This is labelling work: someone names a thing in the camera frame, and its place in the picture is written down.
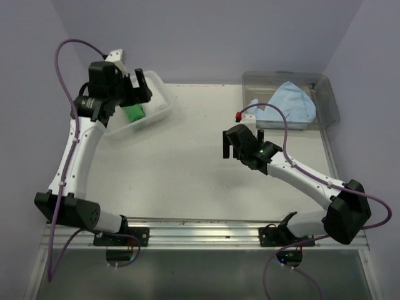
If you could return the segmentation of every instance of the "purple wall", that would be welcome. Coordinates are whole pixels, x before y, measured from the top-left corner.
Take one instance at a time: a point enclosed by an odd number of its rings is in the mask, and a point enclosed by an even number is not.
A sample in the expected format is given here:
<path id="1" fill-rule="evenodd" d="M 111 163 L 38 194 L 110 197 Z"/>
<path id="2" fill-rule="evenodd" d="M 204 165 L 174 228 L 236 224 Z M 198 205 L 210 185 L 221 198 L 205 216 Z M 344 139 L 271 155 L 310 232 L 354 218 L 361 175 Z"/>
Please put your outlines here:
<path id="1" fill-rule="evenodd" d="M 10 0 L 0 1 L 0 36 L 0 299 L 18 300 L 45 224 L 34 196 L 47 190 L 68 135 L 69 106 L 53 67 L 67 35 L 48 0 Z M 72 46 L 61 62 L 76 91 L 86 70 Z"/>
<path id="2" fill-rule="evenodd" d="M 398 0 L 364 0 L 325 71 L 341 115 L 329 132 L 339 174 L 393 208 L 389 224 L 367 232 L 387 300 L 399 298 L 399 13 Z M 372 208 L 373 221 L 385 217 L 384 209 Z"/>
<path id="3" fill-rule="evenodd" d="M 361 2 L 52 0 L 69 36 L 123 48 L 130 69 L 180 83 L 237 82 L 257 70 L 321 73 Z"/>

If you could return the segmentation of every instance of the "plastic storage bin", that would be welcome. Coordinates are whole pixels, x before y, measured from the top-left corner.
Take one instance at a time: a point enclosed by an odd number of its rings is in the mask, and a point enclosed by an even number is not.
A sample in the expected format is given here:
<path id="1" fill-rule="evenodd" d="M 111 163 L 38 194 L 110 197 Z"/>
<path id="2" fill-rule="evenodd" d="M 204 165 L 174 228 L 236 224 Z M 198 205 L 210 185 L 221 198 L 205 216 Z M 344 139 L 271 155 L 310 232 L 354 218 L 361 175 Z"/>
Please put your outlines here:
<path id="1" fill-rule="evenodd" d="M 317 109 L 313 122 L 288 122 L 289 129 L 323 130 L 340 122 L 331 83 L 326 76 L 318 73 L 245 72 L 242 76 L 244 107 L 256 98 L 259 102 L 268 102 L 278 87 L 286 81 L 291 81 L 305 91 Z M 283 129 L 284 124 L 283 121 L 257 121 L 257 128 Z"/>
<path id="2" fill-rule="evenodd" d="M 106 132 L 104 133 L 105 138 L 124 138 L 127 135 L 132 134 L 134 131 L 151 126 L 151 124 L 164 119 L 171 112 L 173 98 L 166 85 L 163 83 L 163 80 L 161 80 L 161 78 L 154 71 L 145 71 L 143 74 L 146 78 L 146 81 L 148 81 L 147 85 L 153 94 L 158 91 L 158 93 L 165 99 L 167 103 L 166 109 L 160 110 L 152 116 L 146 116 L 135 122 L 129 122 L 125 112 L 120 107 L 116 107 L 116 111 L 110 118 Z M 138 86 L 136 77 L 131 77 L 131 81 L 134 86 Z"/>

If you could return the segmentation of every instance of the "white plastic bin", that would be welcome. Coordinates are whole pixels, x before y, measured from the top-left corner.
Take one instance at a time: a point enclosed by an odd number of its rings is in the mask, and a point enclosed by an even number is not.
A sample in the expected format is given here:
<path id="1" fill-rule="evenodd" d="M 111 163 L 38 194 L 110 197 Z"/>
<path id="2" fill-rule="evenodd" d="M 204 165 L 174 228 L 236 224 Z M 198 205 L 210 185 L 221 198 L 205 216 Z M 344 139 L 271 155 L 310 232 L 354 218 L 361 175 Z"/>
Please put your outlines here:
<path id="1" fill-rule="evenodd" d="M 118 106 L 108 122 L 106 132 L 104 133 L 105 138 L 122 139 L 127 135 L 132 134 L 134 131 L 148 127 L 151 124 L 164 119 L 171 112 L 173 98 L 166 85 L 163 83 L 163 80 L 161 80 L 154 71 L 145 71 L 143 74 L 146 78 L 147 85 L 153 94 L 156 94 L 158 91 L 158 93 L 164 97 L 167 103 L 166 109 L 160 110 L 152 116 L 146 116 L 135 122 L 129 122 L 123 109 Z M 131 77 L 131 80 L 133 86 L 138 86 L 135 76 Z"/>

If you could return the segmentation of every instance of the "white table surface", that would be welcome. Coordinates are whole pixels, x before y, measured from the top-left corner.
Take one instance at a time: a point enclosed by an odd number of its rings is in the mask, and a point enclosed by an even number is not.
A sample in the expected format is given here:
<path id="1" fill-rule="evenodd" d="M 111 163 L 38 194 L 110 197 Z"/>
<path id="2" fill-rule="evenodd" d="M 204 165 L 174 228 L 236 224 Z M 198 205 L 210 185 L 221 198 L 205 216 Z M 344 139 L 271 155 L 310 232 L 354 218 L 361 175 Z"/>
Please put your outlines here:
<path id="1" fill-rule="evenodd" d="M 240 85 L 168 84 L 170 116 L 113 141 L 102 138 L 87 185 L 87 200 L 110 213 L 140 218 L 278 221 L 292 211 L 321 208 L 285 182 L 222 159 L 222 131 L 243 107 Z M 265 140 L 282 145 L 283 131 Z M 329 174 L 318 131 L 291 131 L 288 151 Z"/>

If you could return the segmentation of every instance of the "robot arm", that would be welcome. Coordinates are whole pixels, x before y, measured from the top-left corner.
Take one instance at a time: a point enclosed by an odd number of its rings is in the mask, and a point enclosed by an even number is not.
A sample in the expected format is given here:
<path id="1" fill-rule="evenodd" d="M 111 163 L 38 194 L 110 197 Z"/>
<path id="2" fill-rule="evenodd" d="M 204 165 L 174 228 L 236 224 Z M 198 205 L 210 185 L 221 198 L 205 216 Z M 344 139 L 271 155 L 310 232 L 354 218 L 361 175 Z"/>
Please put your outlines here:
<path id="1" fill-rule="evenodd" d="M 356 196 L 346 191 L 323 186 L 295 167 L 293 162 L 317 178 L 324 179 L 329 185 L 344 186 L 347 189 L 364 192 L 364 188 L 355 180 L 347 184 L 343 181 L 325 176 L 301 162 L 292 159 L 288 162 L 282 148 L 263 141 L 263 132 L 257 138 L 244 124 L 232 127 L 223 132 L 224 158 L 229 158 L 229 146 L 232 145 L 234 158 L 240 160 L 252 170 L 286 181 L 291 186 L 307 194 L 324 210 L 287 215 L 278 227 L 267 227 L 265 235 L 280 245 L 298 241 L 304 236 L 328 234 L 343 244 L 350 244 L 371 216 L 368 201 L 365 197 Z"/>
<path id="2" fill-rule="evenodd" d="M 72 119 L 66 149 L 56 176 L 47 193 L 38 192 L 35 205 L 48 221 L 53 218 L 59 186 L 63 185 L 61 206 L 57 218 L 58 225 L 81 228 L 87 231 L 127 233 L 126 218 L 103 211 L 100 205 L 87 201 L 86 184 L 94 152 L 103 136 L 109 118 L 116 106 L 132 106 L 146 103 L 152 96 L 141 69 L 135 70 L 139 87 L 133 88 L 131 79 L 123 63 L 122 49 L 111 51 L 105 61 L 93 62 L 89 67 L 89 82 L 83 85 L 74 103 L 77 108 L 80 130 L 78 143 L 72 155 L 66 178 L 61 174 L 69 150 L 76 141 L 76 122 Z M 83 96 L 85 89 L 88 95 Z"/>

